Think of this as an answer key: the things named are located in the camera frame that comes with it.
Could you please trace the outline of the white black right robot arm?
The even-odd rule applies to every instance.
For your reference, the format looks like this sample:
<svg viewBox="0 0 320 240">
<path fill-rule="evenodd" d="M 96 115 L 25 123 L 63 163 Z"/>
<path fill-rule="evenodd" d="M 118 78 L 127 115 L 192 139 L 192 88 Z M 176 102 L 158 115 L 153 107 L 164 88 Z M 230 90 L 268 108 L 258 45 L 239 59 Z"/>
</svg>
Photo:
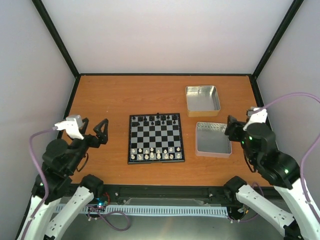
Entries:
<svg viewBox="0 0 320 240">
<path fill-rule="evenodd" d="M 290 213 L 258 194 L 239 176 L 224 186 L 224 194 L 232 203 L 248 206 L 278 230 L 285 240 L 318 240 L 320 223 L 310 209 L 311 198 L 304 193 L 301 167 L 290 155 L 277 148 L 276 135 L 260 122 L 242 122 L 227 118 L 225 135 L 239 142 L 251 172 L 259 173 L 281 195 Z"/>
</svg>

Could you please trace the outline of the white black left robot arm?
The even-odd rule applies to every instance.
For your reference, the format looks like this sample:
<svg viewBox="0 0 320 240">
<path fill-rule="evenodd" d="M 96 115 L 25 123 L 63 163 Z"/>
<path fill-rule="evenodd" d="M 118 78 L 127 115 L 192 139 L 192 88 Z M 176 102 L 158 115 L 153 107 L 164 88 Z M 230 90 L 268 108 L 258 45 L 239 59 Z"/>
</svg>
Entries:
<svg viewBox="0 0 320 240">
<path fill-rule="evenodd" d="M 30 198 L 28 213 L 18 235 L 19 240 L 60 240 L 80 211 L 91 201 L 99 201 L 104 195 L 104 182 L 88 174 L 64 208 L 53 217 L 54 210 L 67 193 L 75 172 L 83 159 L 88 160 L 88 150 L 98 149 L 108 142 L 108 119 L 103 119 L 93 131 L 86 134 L 88 118 L 70 115 L 53 127 L 34 133 L 28 141 L 29 154 L 38 175 L 35 179 Z M 34 150 L 33 139 L 44 133 L 65 131 L 71 139 L 54 139 L 46 147 L 39 164 Z"/>
</svg>

